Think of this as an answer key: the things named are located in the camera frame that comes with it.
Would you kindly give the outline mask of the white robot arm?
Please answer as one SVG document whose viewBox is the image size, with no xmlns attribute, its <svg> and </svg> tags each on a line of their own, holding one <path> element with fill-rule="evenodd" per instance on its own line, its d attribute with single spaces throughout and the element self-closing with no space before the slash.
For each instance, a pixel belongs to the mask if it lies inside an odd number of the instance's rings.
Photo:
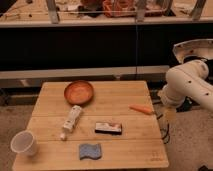
<svg viewBox="0 0 213 171">
<path fill-rule="evenodd" d="M 163 105 L 178 108 L 189 97 L 213 112 L 213 85 L 205 81 L 208 75 L 208 65 L 201 60 L 192 60 L 170 68 L 165 75 L 167 84 L 160 92 Z"/>
</svg>

